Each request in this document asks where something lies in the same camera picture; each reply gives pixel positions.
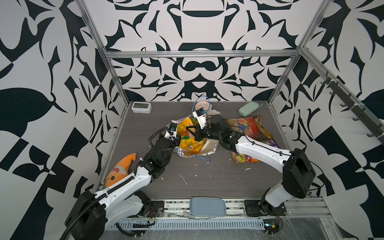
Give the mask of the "yellow mango candy bag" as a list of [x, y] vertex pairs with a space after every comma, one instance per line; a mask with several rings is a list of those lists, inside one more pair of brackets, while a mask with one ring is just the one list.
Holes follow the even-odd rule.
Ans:
[[208, 139], [204, 138], [201, 141], [196, 141], [194, 135], [186, 130], [187, 126], [197, 125], [196, 118], [186, 118], [178, 124], [177, 134], [181, 136], [180, 148], [193, 154], [199, 154], [202, 148], [205, 146]]

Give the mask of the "blue checkered paper bag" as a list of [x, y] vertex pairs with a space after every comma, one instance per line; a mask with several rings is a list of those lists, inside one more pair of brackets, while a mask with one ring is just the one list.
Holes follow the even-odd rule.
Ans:
[[211, 155], [217, 150], [218, 141], [207, 138], [203, 130], [209, 129], [210, 117], [220, 114], [212, 109], [209, 97], [198, 97], [188, 117], [172, 120], [168, 125], [172, 137], [181, 137], [175, 152], [182, 158], [197, 157], [210, 163]]

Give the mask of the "red fruit snack bag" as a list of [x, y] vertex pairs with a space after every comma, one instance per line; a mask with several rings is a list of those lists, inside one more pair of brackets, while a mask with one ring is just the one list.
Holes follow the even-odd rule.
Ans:
[[227, 123], [234, 131], [244, 133], [247, 137], [261, 141], [267, 136], [264, 134], [260, 125], [260, 116], [249, 116], [243, 118], [227, 119]]

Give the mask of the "orange snack pack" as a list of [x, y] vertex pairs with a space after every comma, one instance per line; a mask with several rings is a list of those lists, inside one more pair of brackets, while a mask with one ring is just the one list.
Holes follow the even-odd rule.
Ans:
[[259, 160], [252, 158], [248, 155], [238, 154], [238, 153], [234, 153], [234, 152], [231, 152], [231, 155], [232, 155], [233, 160], [237, 164], [259, 162]]

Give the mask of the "purple snack pack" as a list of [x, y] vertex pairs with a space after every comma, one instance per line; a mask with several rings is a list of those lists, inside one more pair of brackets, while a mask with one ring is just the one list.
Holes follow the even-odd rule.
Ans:
[[269, 143], [269, 145], [272, 146], [272, 147], [279, 148], [277, 142], [276, 142], [274, 139], [269, 139], [269, 140], [268, 140], [268, 143]]

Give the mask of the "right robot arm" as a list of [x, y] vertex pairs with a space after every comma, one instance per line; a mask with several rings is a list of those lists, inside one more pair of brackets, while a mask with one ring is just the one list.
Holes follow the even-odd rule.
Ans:
[[314, 163], [308, 160], [304, 151], [284, 150], [252, 140], [244, 133], [232, 130], [221, 115], [207, 115], [206, 112], [193, 112], [198, 124], [188, 126], [187, 130], [197, 141], [216, 140], [222, 148], [255, 158], [282, 173], [282, 180], [267, 189], [256, 204], [246, 208], [249, 217], [275, 215], [284, 202], [292, 198], [304, 199], [311, 191], [316, 177]]

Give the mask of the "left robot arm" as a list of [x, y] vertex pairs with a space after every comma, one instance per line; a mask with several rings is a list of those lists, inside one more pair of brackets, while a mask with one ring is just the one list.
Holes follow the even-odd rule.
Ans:
[[150, 143], [149, 152], [132, 173], [94, 194], [85, 191], [79, 196], [65, 221], [66, 229], [60, 237], [62, 240], [69, 237], [75, 240], [98, 240], [107, 228], [124, 218], [146, 214], [151, 200], [141, 189], [165, 171], [174, 148], [181, 140], [177, 135], [176, 123], [161, 128], [149, 140], [155, 136], [159, 136], [159, 139]]

